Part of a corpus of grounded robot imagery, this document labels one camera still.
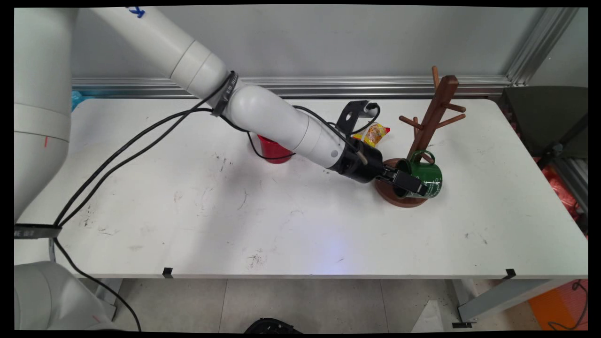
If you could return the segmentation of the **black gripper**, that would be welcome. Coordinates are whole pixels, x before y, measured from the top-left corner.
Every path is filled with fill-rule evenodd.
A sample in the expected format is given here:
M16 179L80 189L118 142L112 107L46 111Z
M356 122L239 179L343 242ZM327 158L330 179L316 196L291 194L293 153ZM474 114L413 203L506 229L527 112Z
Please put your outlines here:
M350 143L359 150L367 163L364 163L360 156L346 145L339 160L329 167L330 170L362 184L381 176L382 182L392 187L393 195L397 198L405 198L410 194L419 198L426 197L429 188L409 173L394 166L384 165L380 150L360 140L351 140Z

